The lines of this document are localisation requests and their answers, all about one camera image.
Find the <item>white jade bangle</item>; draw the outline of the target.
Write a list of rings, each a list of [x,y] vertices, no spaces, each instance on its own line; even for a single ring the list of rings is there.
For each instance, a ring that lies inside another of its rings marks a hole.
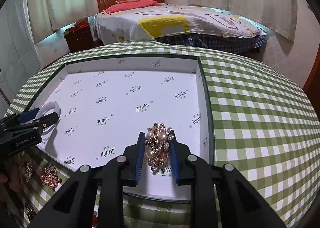
[[[35,117],[35,122],[40,124],[42,135],[52,132],[60,119],[61,108],[57,102],[49,102],[42,106]]]

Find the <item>gold pearl brooch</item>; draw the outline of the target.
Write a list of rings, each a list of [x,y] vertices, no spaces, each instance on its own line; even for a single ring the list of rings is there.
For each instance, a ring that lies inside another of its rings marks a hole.
[[[147,128],[145,138],[147,163],[153,173],[156,173],[168,161],[169,149],[175,135],[171,127],[163,123],[154,123]]]

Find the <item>silver rhinestone brooch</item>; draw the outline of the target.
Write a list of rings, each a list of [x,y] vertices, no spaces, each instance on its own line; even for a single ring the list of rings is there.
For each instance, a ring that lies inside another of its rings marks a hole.
[[[29,159],[25,166],[25,181],[29,182],[33,176],[33,160]]]

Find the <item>green white gift box tray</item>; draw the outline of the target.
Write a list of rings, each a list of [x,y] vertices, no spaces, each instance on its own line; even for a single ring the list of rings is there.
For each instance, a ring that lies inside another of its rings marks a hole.
[[[196,56],[109,56],[65,63],[29,108],[55,102],[61,113],[39,149],[65,168],[105,165],[154,123],[214,161],[214,130],[203,64]]]

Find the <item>glass sliding wardrobe door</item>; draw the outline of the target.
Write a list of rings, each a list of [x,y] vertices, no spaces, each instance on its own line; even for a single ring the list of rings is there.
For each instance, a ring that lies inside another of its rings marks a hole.
[[[6,98],[12,101],[40,68],[27,36],[22,0],[6,0],[1,8],[1,90]]]

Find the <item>dark wooden nightstand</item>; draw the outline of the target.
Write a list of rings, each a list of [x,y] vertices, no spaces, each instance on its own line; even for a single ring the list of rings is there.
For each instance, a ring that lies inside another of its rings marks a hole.
[[[66,29],[63,33],[70,52],[78,52],[94,48],[94,40],[88,17],[76,21],[74,26]]]

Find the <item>green checkered tablecloth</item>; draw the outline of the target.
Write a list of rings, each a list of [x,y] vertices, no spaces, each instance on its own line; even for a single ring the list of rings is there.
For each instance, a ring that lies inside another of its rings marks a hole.
[[[319,119],[294,82],[266,64],[210,49],[128,41],[71,53],[31,77],[7,114],[21,113],[64,63],[115,55],[199,57],[208,84],[216,164],[233,164],[287,227],[299,227],[319,192]]]

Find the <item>pink pillow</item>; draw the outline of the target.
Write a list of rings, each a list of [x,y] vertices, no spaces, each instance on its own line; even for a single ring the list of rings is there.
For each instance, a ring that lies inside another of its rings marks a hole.
[[[155,0],[139,0],[135,2],[121,3],[115,4],[106,8],[102,11],[102,13],[112,14],[121,11],[133,10],[137,8],[145,8],[150,6],[160,6],[160,4]]]

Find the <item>bed with patterned sheet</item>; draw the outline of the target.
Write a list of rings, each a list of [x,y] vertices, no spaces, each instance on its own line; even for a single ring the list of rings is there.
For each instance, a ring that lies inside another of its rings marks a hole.
[[[152,40],[229,53],[259,49],[267,33],[257,24],[211,7],[160,4],[95,15],[97,37],[105,44]]]

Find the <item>wooden door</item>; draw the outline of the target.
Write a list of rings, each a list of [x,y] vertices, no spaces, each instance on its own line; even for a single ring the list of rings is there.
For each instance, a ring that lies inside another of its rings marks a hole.
[[[309,100],[312,104],[319,103],[319,74],[320,74],[320,47],[318,48],[317,55],[315,58],[315,62],[311,69],[311,72],[303,86],[303,91],[308,96]]]

